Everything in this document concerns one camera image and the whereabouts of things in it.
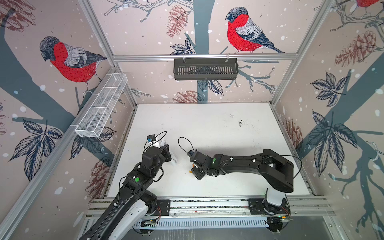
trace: red bird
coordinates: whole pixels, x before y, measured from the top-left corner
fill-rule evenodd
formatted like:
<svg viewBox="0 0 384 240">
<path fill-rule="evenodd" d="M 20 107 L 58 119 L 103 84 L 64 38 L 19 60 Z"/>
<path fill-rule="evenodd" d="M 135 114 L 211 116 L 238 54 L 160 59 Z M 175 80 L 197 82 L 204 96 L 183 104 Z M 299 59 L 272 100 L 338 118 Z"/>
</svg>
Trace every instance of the red bird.
<svg viewBox="0 0 384 240">
<path fill-rule="evenodd" d="M 237 49 L 236 53 L 239 51 L 253 53 L 255 49 L 261 48 L 284 53 L 273 45 L 259 26 L 254 24 L 244 7 L 231 9 L 225 19 L 228 20 L 228 40 Z"/>
<path fill-rule="evenodd" d="M 52 65 L 68 80 L 87 84 L 83 97 L 86 93 L 92 93 L 88 90 L 88 81 L 93 75 L 97 76 L 98 64 L 107 59 L 99 54 L 88 52 L 84 48 L 72 47 L 60 42 L 53 36 L 48 36 L 42 40 L 40 51 L 44 61 L 49 59 Z"/>
</svg>

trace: white wire mesh basket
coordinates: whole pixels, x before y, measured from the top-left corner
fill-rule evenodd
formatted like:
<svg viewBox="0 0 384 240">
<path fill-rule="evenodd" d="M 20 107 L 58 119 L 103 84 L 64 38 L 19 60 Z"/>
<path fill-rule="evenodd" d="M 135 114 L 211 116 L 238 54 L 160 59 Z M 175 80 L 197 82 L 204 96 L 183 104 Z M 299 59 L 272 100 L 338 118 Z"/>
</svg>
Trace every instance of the white wire mesh basket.
<svg viewBox="0 0 384 240">
<path fill-rule="evenodd" d="M 75 130 L 80 137 L 100 136 L 127 82 L 125 74 L 111 74 Z"/>
</svg>

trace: hanging basket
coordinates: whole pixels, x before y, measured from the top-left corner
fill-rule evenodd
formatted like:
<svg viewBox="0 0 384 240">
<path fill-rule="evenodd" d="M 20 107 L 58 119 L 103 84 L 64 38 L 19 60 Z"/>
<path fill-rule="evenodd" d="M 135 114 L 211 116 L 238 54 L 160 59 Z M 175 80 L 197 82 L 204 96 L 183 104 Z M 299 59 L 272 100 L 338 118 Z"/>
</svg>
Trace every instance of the hanging basket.
<svg viewBox="0 0 384 240">
<path fill-rule="evenodd" d="M 173 73 L 178 81 L 234 80 L 238 72 L 237 58 L 174 59 Z"/>
</svg>

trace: white tabletop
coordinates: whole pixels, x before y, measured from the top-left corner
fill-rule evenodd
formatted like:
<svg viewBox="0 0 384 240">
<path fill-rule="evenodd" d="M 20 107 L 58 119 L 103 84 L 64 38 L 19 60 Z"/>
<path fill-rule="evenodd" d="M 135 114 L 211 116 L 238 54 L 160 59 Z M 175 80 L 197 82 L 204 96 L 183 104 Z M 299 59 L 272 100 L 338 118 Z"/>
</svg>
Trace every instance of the white tabletop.
<svg viewBox="0 0 384 240">
<path fill-rule="evenodd" d="M 269 183 L 258 174 L 230 173 L 197 180 L 189 170 L 192 163 L 179 147 L 179 137 L 188 138 L 199 152 L 248 156 L 272 149 L 280 155 L 291 155 L 276 119 L 267 103 L 210 104 L 141 104 L 138 106 L 108 196 L 118 193 L 119 180 L 126 176 L 141 155 L 146 136 L 167 131 L 165 140 L 177 158 L 173 166 L 163 164 L 164 176 L 148 188 L 158 197 L 207 197 L 263 195 Z M 180 139 L 190 150 L 190 144 Z M 298 167 L 294 163 L 294 174 Z M 309 194 L 301 174 L 294 179 L 292 195 Z"/>
</svg>

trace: bird's head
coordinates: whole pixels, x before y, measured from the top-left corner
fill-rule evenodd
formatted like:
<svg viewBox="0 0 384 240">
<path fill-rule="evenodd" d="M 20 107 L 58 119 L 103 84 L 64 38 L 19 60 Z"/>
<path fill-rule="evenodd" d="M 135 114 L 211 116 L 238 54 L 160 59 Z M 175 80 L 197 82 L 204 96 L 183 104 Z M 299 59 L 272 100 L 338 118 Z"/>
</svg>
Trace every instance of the bird's head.
<svg viewBox="0 0 384 240">
<path fill-rule="evenodd" d="M 42 42 L 40 43 L 40 51 L 44 61 L 48 59 L 51 61 L 56 60 L 53 48 L 59 42 L 60 41 L 54 36 L 48 36 L 42 40 Z"/>
<path fill-rule="evenodd" d="M 245 7 L 235 7 L 229 11 L 225 19 L 228 20 L 230 23 L 233 23 L 238 16 L 243 14 L 248 14 L 248 11 L 245 9 Z"/>
</svg>

